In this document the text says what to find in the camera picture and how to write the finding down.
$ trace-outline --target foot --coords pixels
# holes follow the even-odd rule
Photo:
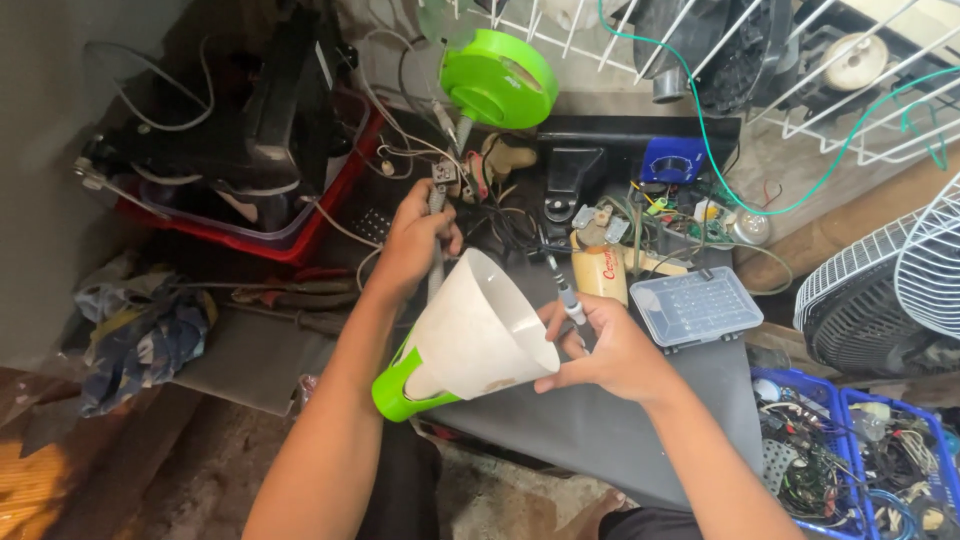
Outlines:
[[[627,496],[615,489],[608,489],[593,511],[584,522],[584,527],[577,533],[576,540],[598,540],[600,520],[607,514],[618,510],[627,504]]]

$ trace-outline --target hand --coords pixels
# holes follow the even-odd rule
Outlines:
[[[537,392],[592,382],[614,396],[642,405],[668,396],[680,376],[627,309],[613,298],[582,293],[577,293],[577,298],[598,336],[597,344],[588,355],[575,329],[561,336],[560,345],[573,361],[561,364],[555,375],[538,379],[534,384]],[[547,323],[547,341],[556,340],[566,319],[563,303],[551,302],[537,314]]]
[[[396,209],[394,224],[367,288],[409,296],[430,269],[437,238],[445,258],[460,253],[464,236],[453,222],[457,212],[446,203],[443,212],[430,215],[426,199],[432,186],[429,178],[418,181]]]

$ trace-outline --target gear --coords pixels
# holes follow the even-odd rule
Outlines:
[[[851,43],[863,38],[862,32],[849,34],[837,39],[827,49],[821,61],[830,61]],[[824,70],[824,82],[827,86],[844,91],[852,91],[869,85],[883,73],[890,52],[887,44],[877,36],[870,36],[857,43],[853,49]]]

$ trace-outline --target forearm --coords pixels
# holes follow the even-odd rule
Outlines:
[[[693,390],[669,379],[665,397],[644,407],[705,540],[803,540]]]
[[[313,397],[280,449],[254,502],[245,540],[349,539],[363,519],[383,417],[371,385],[399,300],[368,289],[357,302]]]

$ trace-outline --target clear plastic case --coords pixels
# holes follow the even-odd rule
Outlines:
[[[658,345],[706,343],[763,322],[763,313],[733,270],[721,266],[709,272],[710,279],[705,272],[691,272],[630,287],[630,296]]]

